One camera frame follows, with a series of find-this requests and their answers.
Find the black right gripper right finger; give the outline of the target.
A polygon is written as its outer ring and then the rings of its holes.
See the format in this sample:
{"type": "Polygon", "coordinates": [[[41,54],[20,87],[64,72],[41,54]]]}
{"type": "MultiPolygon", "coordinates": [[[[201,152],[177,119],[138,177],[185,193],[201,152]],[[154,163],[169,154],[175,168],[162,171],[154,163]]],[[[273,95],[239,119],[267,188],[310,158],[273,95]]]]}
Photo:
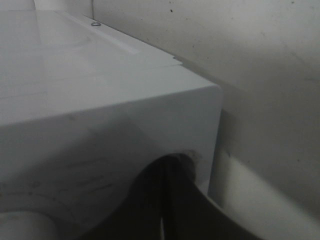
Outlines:
{"type": "Polygon", "coordinates": [[[174,155],[162,158],[162,221],[166,240],[257,240],[201,193],[174,155]]]}

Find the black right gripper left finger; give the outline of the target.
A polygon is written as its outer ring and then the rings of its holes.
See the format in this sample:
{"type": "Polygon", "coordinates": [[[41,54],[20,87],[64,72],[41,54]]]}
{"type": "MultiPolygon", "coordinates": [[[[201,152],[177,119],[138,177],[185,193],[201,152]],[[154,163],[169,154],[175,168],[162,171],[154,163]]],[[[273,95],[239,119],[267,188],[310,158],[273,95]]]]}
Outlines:
{"type": "Polygon", "coordinates": [[[83,240],[160,240],[165,187],[165,166],[174,161],[163,156],[149,164],[130,186],[125,200],[83,240]]]}

